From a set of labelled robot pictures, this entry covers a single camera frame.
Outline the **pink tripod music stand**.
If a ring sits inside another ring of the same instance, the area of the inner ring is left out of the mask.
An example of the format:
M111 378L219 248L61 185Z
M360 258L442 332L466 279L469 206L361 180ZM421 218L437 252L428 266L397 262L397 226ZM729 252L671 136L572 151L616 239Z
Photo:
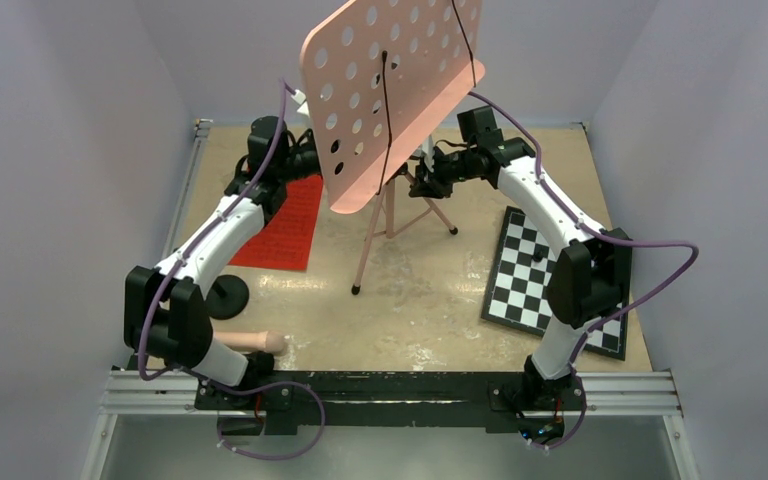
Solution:
M309 32L299 67L331 211L361 210L483 79L482 10L348 1Z

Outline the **black microphone stand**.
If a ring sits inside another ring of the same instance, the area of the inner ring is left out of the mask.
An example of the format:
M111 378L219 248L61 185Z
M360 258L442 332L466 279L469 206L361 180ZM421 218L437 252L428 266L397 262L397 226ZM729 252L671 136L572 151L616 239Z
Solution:
M246 282L230 274L220 275L211 285L206 297L209 316L217 320L228 320L239 315L250 300Z

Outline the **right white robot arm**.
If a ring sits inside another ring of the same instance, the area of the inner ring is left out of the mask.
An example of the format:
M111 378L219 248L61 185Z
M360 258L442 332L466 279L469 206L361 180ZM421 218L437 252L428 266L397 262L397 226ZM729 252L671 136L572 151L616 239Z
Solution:
M507 138L491 107L458 116L461 140L445 152L433 147L414 171L412 197L449 197L457 183L488 182L523 211L555 257L544 291L549 320L525 360L512 396L544 407L572 383L574 364L587 335L629 302L632 248L619 229L606 230L564 194L539 163L531 136Z

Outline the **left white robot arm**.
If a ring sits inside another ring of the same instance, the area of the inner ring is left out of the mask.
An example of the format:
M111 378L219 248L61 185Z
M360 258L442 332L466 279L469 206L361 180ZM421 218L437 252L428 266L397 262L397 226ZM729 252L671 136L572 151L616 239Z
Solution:
M260 380L274 370L274 351L220 340L210 291L232 257L279 212L288 184L320 173L311 129L294 135L277 116L252 124L247 151L208 219L157 265L126 275L123 337L139 369L153 356L168 370L188 369L220 384L219 395L232 408L255 402Z

